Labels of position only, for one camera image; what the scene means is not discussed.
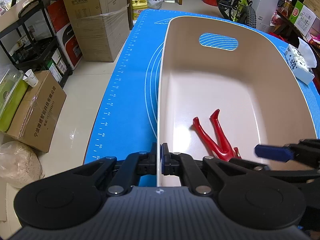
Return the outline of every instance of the clear plastic lid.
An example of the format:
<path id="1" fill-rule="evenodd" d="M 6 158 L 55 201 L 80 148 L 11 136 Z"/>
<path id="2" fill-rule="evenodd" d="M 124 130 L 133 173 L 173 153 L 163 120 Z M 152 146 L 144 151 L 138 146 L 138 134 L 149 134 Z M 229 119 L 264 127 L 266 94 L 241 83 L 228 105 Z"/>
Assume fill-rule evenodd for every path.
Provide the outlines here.
<path id="1" fill-rule="evenodd" d="M 12 64 L 0 67 L 0 117 L 23 74 Z"/>

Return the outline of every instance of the bag of grain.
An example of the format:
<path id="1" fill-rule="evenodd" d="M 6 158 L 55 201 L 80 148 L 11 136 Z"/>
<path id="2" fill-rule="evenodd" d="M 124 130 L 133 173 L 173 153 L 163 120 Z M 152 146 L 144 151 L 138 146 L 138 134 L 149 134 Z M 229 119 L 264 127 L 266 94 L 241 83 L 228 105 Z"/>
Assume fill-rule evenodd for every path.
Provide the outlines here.
<path id="1" fill-rule="evenodd" d="M 0 177 L 22 188 L 42 178 L 42 166 L 33 150 L 18 141 L 0 146 Z"/>

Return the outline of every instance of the black circular joint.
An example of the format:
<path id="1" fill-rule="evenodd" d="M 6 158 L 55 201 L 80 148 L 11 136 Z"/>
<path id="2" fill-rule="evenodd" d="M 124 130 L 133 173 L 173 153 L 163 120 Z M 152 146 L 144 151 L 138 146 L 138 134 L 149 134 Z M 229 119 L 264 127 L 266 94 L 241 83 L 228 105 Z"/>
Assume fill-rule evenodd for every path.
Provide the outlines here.
<path id="1" fill-rule="evenodd" d="M 298 225 L 306 208 L 297 187 L 257 172 L 230 177 L 218 195 L 218 203 L 234 222 L 263 230 Z"/>
<path id="2" fill-rule="evenodd" d="M 22 188 L 13 205 L 22 226 L 57 230 L 87 221 L 101 203 L 101 193 L 90 179 L 58 174 Z"/>

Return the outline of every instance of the red and white box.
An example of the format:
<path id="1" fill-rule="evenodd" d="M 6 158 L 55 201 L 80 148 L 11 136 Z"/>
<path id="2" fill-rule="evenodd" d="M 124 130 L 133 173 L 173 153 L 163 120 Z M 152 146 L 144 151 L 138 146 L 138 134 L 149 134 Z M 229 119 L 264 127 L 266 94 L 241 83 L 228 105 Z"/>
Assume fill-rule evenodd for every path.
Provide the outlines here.
<path id="1" fill-rule="evenodd" d="M 58 0 L 49 5 L 48 14 L 56 31 L 59 44 L 71 68 L 74 70 L 82 58 L 82 52 L 73 32 L 63 0 Z"/>

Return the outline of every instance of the bicycle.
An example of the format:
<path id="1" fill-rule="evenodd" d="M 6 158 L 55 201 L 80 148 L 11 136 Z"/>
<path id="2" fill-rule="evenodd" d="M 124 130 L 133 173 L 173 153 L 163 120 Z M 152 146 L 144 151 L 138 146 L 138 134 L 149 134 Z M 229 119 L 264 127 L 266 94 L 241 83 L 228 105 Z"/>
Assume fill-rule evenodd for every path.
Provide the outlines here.
<path id="1" fill-rule="evenodd" d="M 251 0 L 217 0 L 217 4 L 225 19 L 256 28 L 256 12 Z"/>

